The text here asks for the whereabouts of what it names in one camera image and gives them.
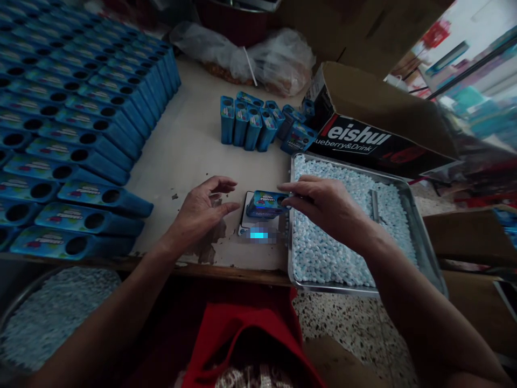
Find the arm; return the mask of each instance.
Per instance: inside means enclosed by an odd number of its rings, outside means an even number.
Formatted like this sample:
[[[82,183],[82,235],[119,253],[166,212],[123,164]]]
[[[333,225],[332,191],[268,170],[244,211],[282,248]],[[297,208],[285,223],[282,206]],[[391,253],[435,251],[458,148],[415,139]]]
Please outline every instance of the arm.
[[[212,207],[237,183],[212,177],[186,197],[169,230],[129,277],[95,310],[30,379],[29,387],[86,386],[140,332],[158,294],[182,253],[204,236],[238,203]]]
[[[432,365],[432,373],[441,375],[447,387],[513,386],[475,328],[404,256],[388,232],[368,218],[340,181],[302,176],[278,188],[296,194],[282,205],[304,213],[364,257],[417,369]]]

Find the hand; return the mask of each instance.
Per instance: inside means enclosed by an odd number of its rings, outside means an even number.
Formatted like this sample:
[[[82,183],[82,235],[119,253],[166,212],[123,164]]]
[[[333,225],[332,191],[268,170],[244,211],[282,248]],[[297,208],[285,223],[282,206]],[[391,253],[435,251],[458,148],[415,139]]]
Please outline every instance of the hand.
[[[282,201],[292,206],[335,240],[360,253],[371,242],[375,233],[373,222],[352,199],[341,181],[302,175],[298,182],[283,183],[281,191],[290,191],[294,197]]]
[[[221,198],[220,193],[235,190],[237,182],[224,176],[213,176],[193,188],[185,198],[176,219],[160,238],[161,249],[174,251],[178,257],[192,244],[199,241],[219,221],[237,210],[240,204],[227,202],[218,207],[213,203]]]

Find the finger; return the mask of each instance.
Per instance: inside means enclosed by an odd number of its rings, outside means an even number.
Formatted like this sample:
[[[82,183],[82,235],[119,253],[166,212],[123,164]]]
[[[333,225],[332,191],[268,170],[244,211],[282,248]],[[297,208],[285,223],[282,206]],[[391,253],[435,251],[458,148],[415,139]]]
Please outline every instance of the finger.
[[[202,189],[205,194],[210,195],[210,193],[217,192],[229,193],[235,190],[235,186],[237,186],[237,182],[233,179],[216,175],[201,183],[198,188]]]
[[[212,207],[214,206],[214,202],[217,201],[219,198],[221,198],[221,193],[212,194],[211,196],[208,196],[210,199],[210,203],[212,204]]]
[[[316,182],[291,182],[282,183],[277,187],[280,191],[289,191],[304,197],[314,198],[311,194],[314,194],[318,185]]]
[[[220,216],[220,218],[223,218],[227,214],[230,214],[231,212],[234,212],[238,208],[240,208],[241,205],[237,202],[226,202],[223,203],[221,206],[218,206],[215,208],[217,214]]]
[[[302,175],[299,182],[321,182],[323,178],[315,177],[314,175]]]
[[[317,212],[318,208],[308,202],[305,199],[301,199],[298,197],[289,197],[282,201],[282,206],[292,206],[296,210],[304,213],[307,217],[311,218],[314,217]]]

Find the candy pile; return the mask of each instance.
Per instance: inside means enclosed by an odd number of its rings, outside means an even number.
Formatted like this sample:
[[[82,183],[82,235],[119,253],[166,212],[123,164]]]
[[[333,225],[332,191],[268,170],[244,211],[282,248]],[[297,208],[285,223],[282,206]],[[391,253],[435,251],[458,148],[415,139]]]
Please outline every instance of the candy pile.
[[[417,265],[416,253],[396,187],[374,182],[369,176],[330,163],[308,161],[298,155],[294,163],[295,180],[301,175],[338,179],[368,215],[372,215],[370,190],[378,193],[380,224],[397,241],[409,260]],[[292,265],[298,281],[338,282],[349,286],[375,287],[365,260],[327,235],[308,217],[294,211]]]
[[[119,284],[107,269],[73,267],[52,276],[9,319],[2,357],[37,371]]]

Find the left hand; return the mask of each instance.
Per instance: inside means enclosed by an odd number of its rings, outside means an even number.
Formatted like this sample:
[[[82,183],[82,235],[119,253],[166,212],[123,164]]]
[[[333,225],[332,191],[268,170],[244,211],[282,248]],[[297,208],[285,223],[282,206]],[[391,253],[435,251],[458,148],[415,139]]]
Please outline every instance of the left hand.
[[[168,252],[183,254],[224,216],[240,207],[237,202],[227,202],[218,207],[212,207],[214,201],[221,198],[221,193],[232,192],[235,186],[237,182],[231,178],[213,176],[193,188],[185,198],[169,230],[158,241],[158,246]]]

